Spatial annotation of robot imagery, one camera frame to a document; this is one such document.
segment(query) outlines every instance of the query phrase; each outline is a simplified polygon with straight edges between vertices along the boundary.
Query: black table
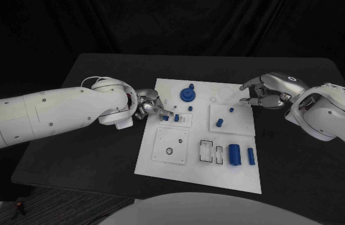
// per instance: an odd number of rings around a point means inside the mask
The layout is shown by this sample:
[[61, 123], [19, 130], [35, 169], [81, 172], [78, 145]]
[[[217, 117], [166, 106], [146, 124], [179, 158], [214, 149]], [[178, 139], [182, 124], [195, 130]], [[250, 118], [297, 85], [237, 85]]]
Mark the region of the black table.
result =
[[[88, 53], [79, 55], [62, 87], [79, 86], [90, 76], [117, 78], [134, 89], [154, 88], [156, 78], [241, 84], [271, 71], [293, 75], [310, 87], [326, 82], [345, 85], [335, 64], [323, 58]], [[32, 141], [12, 181], [137, 199], [176, 192], [227, 194], [315, 220], [344, 222], [345, 143], [338, 138], [322, 142], [310, 137], [284, 120], [286, 109], [253, 110], [261, 195], [136, 175], [146, 120], [136, 120], [133, 127], [123, 130], [95, 121], [82, 129]]]

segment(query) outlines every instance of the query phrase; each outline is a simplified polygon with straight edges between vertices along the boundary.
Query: robotic hand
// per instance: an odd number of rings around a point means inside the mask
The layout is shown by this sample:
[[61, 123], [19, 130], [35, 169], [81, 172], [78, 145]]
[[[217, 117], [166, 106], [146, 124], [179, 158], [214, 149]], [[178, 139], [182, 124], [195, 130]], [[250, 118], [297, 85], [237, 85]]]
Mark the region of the robotic hand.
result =
[[[91, 89], [82, 87], [90, 78], [98, 78]], [[133, 114], [139, 119], [147, 114], [173, 116], [153, 89], [136, 91], [121, 80], [90, 78], [81, 87], [0, 99], [0, 148], [79, 129], [97, 119], [124, 129], [133, 126]]]
[[279, 109], [290, 102], [286, 119], [323, 141], [339, 137], [345, 141], [345, 88], [326, 83], [309, 88], [294, 77], [268, 73], [243, 84], [240, 90], [254, 86], [258, 98], [243, 98], [240, 103]]

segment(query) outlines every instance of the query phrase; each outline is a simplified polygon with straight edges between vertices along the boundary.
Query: gray carpet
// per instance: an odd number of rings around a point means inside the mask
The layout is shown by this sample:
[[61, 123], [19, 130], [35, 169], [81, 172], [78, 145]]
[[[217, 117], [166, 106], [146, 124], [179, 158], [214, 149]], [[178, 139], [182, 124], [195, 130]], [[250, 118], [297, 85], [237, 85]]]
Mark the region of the gray carpet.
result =
[[[26, 215], [10, 220], [16, 202], [23, 202]], [[3, 202], [0, 206], [0, 225], [95, 225], [134, 199], [38, 187], [16, 202]]]

